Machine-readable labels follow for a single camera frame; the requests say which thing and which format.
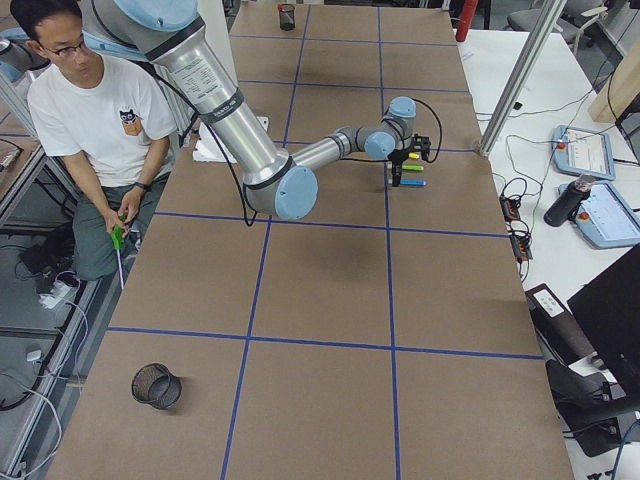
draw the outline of man's arm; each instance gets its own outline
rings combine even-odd
[[[76,182],[76,185],[87,196],[89,201],[95,205],[100,215],[104,217],[107,233],[110,234],[116,225],[124,227],[124,224],[118,218],[118,213],[109,206],[98,176],[85,153],[80,151],[73,155],[66,155],[63,160],[69,175]]]
[[[167,152],[169,151],[169,136],[159,138],[158,140],[151,140],[149,145],[149,151],[144,160],[142,171],[138,177],[138,182],[145,185],[151,185],[153,179],[156,178],[158,172],[164,165],[167,158]],[[124,197],[122,197],[122,204],[118,210],[118,215],[127,215],[125,223],[131,222],[140,210],[140,202],[145,194],[145,190],[141,187],[135,186],[129,190]]]

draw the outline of dark cup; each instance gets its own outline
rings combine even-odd
[[[160,363],[145,365],[138,370],[131,382],[133,398],[158,410],[172,407],[181,393],[180,379]]]
[[[295,7],[289,3],[278,4],[278,15],[280,16],[280,29],[293,30],[296,28]]]

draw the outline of black hair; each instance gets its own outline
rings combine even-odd
[[[45,18],[71,13],[82,18],[78,0],[11,0],[11,15],[31,40],[38,40],[36,27]]]

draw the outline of man's hand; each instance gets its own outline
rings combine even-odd
[[[133,187],[122,197],[122,203],[118,210],[118,216],[126,215],[124,223],[129,224],[136,218],[140,211],[140,201],[144,195],[144,190],[140,187]]]
[[[111,232],[113,232],[113,229],[116,227],[116,225],[120,225],[122,228],[124,228],[125,236],[129,233],[129,227],[125,225],[122,220],[120,220],[120,216],[115,210],[109,210],[106,214],[103,215],[103,217],[104,223],[107,226],[107,233],[109,235],[111,235]]]

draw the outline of black bottle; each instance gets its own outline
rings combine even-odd
[[[552,227],[559,227],[567,220],[575,218],[580,203],[589,198],[591,186],[595,181],[591,175],[580,175],[567,185],[544,214],[544,221]]]

